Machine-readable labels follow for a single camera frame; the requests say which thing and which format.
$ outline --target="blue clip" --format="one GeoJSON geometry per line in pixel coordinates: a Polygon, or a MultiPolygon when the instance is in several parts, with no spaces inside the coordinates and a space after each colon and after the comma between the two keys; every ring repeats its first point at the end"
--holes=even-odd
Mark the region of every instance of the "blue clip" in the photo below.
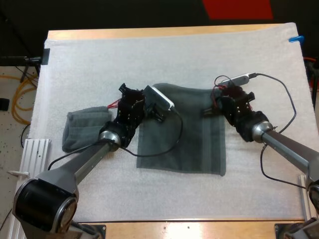
{"type": "Polygon", "coordinates": [[[303,44],[303,42],[305,41],[305,37],[304,36],[295,36],[289,39],[289,42],[295,42],[298,41],[300,42],[300,45],[303,44]]]}

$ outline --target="black background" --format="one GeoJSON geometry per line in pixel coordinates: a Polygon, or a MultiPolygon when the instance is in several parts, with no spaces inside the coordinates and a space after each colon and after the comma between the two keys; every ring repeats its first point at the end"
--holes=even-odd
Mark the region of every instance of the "black background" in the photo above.
{"type": "Polygon", "coordinates": [[[0,7],[1,56],[41,56],[49,30],[283,22],[305,36],[305,56],[319,55],[318,0],[271,0],[274,20],[210,20],[201,0],[1,0],[0,7]]]}

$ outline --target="speckled floor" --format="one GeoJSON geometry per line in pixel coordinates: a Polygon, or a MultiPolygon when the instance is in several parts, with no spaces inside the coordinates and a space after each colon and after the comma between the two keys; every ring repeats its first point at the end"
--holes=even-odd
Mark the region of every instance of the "speckled floor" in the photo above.
{"type": "MultiPolygon", "coordinates": [[[[22,73],[15,67],[0,67],[0,75],[10,75],[21,77],[22,73]]],[[[19,170],[22,147],[20,145],[20,135],[25,125],[16,122],[11,115],[11,100],[19,85],[18,80],[0,78],[0,98],[10,99],[9,110],[0,111],[0,224],[3,223],[6,215],[12,208],[15,193],[16,177],[7,172],[9,170],[19,170]]],[[[35,99],[35,91],[26,93],[19,99],[18,104],[22,107],[31,107],[35,99]]],[[[31,120],[32,111],[19,112],[26,120],[31,120]]],[[[0,232],[0,238],[6,238],[9,220],[0,232]]]]}

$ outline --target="table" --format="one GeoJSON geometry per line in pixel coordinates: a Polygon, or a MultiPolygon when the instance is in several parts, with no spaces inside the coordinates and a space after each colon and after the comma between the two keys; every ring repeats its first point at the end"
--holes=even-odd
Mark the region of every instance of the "table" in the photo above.
{"type": "MultiPolygon", "coordinates": [[[[49,31],[48,39],[103,39],[127,37],[178,36],[206,33],[223,33],[265,29],[275,24],[226,25],[167,28],[93,29],[49,31]]],[[[170,221],[170,222],[111,222],[106,223],[108,239],[122,238],[219,238],[219,239],[274,239],[274,224],[296,223],[300,220],[218,220],[218,221],[170,221]]]]}

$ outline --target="folded gray cloth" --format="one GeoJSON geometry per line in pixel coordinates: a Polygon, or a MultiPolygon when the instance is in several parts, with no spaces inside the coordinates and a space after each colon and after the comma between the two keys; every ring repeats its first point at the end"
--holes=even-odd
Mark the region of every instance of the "folded gray cloth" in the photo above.
{"type": "MultiPolygon", "coordinates": [[[[224,117],[203,118],[201,114],[212,105],[211,90],[170,84],[154,86],[174,102],[183,119],[183,133],[171,152],[157,157],[139,157],[137,167],[223,176],[226,172],[224,117]]],[[[172,112],[163,114],[166,116],[163,123],[147,119],[140,126],[138,154],[164,152],[176,142],[180,120],[172,112]]]]}
{"type": "Polygon", "coordinates": [[[69,112],[62,137],[62,150],[71,152],[97,141],[100,129],[111,120],[105,106],[69,112]]]}

